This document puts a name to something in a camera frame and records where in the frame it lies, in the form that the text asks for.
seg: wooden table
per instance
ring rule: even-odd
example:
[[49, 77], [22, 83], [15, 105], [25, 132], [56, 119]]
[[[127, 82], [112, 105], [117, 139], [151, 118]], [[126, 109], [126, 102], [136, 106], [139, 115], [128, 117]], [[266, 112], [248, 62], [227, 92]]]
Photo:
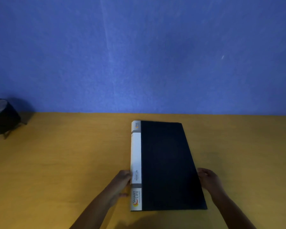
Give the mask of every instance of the wooden table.
[[[181, 122], [196, 167], [214, 170], [258, 228], [286, 229], [286, 117], [36, 113], [0, 136], [0, 228], [69, 228], [120, 169], [133, 120]], [[130, 212], [119, 200], [102, 228], [226, 228], [207, 211]]]

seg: speaker leg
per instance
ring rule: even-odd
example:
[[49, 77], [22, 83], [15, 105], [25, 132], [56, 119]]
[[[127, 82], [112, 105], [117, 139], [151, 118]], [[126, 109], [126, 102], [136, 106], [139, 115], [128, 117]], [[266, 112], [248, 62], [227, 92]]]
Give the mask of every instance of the speaker leg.
[[4, 133], [3, 136], [4, 136], [4, 140], [8, 138], [8, 136], [11, 134], [11, 130]]

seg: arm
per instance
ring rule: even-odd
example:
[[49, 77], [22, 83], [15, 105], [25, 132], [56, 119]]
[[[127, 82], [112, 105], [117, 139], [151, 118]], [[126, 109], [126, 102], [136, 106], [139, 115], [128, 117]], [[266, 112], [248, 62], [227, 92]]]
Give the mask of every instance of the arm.
[[130, 181], [129, 170], [121, 170], [109, 185], [87, 206], [70, 229], [99, 229], [109, 210], [119, 197], [127, 196], [121, 194]]
[[210, 193], [229, 229], [256, 229], [226, 194], [219, 177], [212, 170], [198, 168], [198, 176], [202, 187]]

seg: forearm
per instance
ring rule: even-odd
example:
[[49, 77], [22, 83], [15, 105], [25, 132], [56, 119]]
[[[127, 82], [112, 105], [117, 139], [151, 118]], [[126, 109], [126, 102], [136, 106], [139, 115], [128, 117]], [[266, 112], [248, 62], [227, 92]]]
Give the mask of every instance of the forearm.
[[111, 193], [103, 190], [82, 212], [70, 229], [99, 229], [110, 208]]
[[256, 229], [226, 193], [217, 193], [211, 196], [229, 229]]

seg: orange logo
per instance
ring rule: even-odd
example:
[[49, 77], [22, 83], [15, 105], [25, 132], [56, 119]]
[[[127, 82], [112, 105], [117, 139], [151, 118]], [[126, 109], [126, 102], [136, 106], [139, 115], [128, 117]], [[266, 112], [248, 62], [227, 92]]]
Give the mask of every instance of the orange logo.
[[132, 203], [133, 204], [133, 206], [138, 206], [139, 205], [139, 202], [138, 202], [138, 200], [136, 199], [136, 203]]

